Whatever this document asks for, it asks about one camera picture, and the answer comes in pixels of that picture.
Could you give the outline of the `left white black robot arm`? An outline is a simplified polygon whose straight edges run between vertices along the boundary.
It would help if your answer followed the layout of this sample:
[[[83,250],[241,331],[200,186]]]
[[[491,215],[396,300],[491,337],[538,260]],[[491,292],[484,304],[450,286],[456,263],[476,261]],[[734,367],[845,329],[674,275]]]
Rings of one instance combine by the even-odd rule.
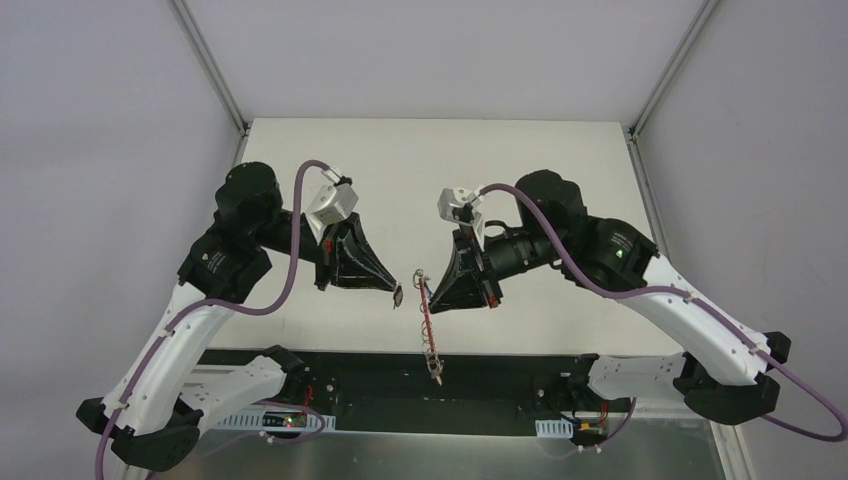
[[[107,395],[77,409],[78,420],[99,437],[97,478],[105,475],[108,454],[129,467],[167,471],[208,430],[250,405],[275,398],[300,408],[305,367],[281,346],[213,383],[189,389],[185,381],[234,314],[266,316],[284,305],[301,261],[313,264],[319,290],[384,291],[402,303],[401,284],[364,234],[357,201],[352,179],[322,161],[297,169],[290,207],[269,165],[248,162],[227,173],[212,225],[181,264],[143,351]]]

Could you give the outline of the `red keyring holder with rings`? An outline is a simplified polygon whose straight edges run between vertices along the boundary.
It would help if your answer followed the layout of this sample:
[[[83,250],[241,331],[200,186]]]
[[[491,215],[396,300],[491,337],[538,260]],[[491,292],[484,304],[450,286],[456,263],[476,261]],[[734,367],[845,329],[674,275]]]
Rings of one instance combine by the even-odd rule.
[[[443,370],[444,362],[439,357],[439,351],[435,342],[433,322],[430,311],[431,292],[428,286],[430,277],[422,269],[417,269],[412,275],[413,286],[418,290],[420,297],[419,311],[422,314],[421,348],[425,359],[425,365],[430,378],[438,385],[444,385]]]

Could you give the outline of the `black head small key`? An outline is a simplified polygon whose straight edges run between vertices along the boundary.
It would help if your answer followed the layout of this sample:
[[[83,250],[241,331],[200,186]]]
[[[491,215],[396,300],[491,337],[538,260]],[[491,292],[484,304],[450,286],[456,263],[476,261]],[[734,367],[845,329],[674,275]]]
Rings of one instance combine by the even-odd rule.
[[[397,284],[392,294],[392,302],[393,308],[397,309],[402,305],[404,298],[403,287],[401,284]]]

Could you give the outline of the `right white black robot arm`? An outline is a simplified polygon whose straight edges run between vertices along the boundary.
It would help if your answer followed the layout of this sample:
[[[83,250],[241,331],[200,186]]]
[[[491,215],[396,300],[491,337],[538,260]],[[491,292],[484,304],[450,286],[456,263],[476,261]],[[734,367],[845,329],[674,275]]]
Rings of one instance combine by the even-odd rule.
[[[549,266],[576,286],[595,290],[639,313],[681,347],[667,356],[588,354],[567,386],[583,410],[624,397],[679,401],[710,421],[739,425],[772,413],[780,394],[769,372],[786,362],[790,339],[733,321],[704,299],[632,225],[591,216],[579,186],[550,170],[515,185],[520,224],[485,234],[482,193],[444,189],[437,202],[454,224],[449,265],[429,300],[438,314],[494,309],[504,280]]]

